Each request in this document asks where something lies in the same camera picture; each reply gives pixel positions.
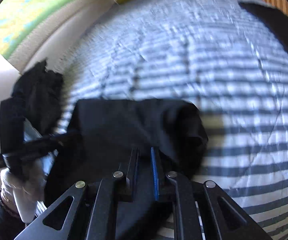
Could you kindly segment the white gloved hand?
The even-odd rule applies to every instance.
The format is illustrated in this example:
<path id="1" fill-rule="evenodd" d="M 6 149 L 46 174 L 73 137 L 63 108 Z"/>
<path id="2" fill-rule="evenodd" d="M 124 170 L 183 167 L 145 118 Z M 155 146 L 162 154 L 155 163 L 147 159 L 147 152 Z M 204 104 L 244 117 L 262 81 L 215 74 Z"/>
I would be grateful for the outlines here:
<path id="1" fill-rule="evenodd" d="M 24 141 L 29 142 L 41 138 L 41 134 L 25 120 Z M 1 196 L 7 207 L 18 213 L 25 224 L 33 221 L 38 202 L 44 200 L 46 172 L 44 160 L 37 159 L 24 166 L 25 177 L 13 175 L 8 168 L 0 172 Z"/>

